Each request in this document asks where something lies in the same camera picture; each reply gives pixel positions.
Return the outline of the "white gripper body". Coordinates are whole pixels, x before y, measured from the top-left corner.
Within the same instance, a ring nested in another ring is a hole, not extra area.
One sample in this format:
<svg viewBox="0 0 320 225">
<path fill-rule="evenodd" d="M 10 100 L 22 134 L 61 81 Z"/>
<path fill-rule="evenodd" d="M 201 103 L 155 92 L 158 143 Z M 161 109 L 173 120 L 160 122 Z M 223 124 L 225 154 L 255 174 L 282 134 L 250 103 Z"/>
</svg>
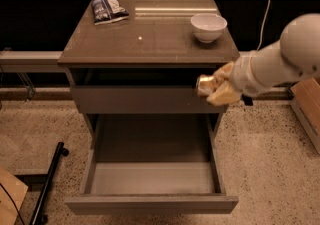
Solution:
<svg viewBox="0 0 320 225">
<path fill-rule="evenodd" d="M 255 52 L 241 55 L 234 63 L 229 78 L 229 81 L 237 91 L 249 97 L 256 97 L 267 91 L 267 88 L 254 75 L 252 69 L 254 56 Z"/>
</svg>

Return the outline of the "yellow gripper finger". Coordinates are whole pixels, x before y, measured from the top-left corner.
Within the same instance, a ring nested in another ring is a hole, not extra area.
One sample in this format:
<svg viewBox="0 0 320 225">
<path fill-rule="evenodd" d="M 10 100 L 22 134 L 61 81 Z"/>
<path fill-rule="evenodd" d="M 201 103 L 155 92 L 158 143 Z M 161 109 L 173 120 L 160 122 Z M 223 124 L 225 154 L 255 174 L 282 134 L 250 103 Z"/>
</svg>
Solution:
<svg viewBox="0 0 320 225">
<path fill-rule="evenodd" d="M 222 67 L 220 67 L 218 70 L 214 72 L 214 77 L 219 80 L 228 80 L 231 75 L 233 67 L 234 67 L 233 62 L 229 62 L 223 65 Z"/>
<path fill-rule="evenodd" d="M 214 106 L 228 105 L 238 102 L 240 99 L 241 93 L 229 81 L 224 81 L 215 92 L 206 98 L 207 102 Z"/>
</svg>

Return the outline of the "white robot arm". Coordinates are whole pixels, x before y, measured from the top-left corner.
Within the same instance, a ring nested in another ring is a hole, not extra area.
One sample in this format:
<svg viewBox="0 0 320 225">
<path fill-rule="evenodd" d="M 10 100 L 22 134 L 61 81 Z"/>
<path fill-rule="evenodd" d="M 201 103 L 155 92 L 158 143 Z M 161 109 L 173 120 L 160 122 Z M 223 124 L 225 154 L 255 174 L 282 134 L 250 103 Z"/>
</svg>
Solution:
<svg viewBox="0 0 320 225">
<path fill-rule="evenodd" d="M 320 14 L 291 21 L 280 39 L 259 51 L 239 57 L 224 82 L 207 98 L 214 106 L 256 97 L 273 86 L 320 76 Z"/>
</svg>

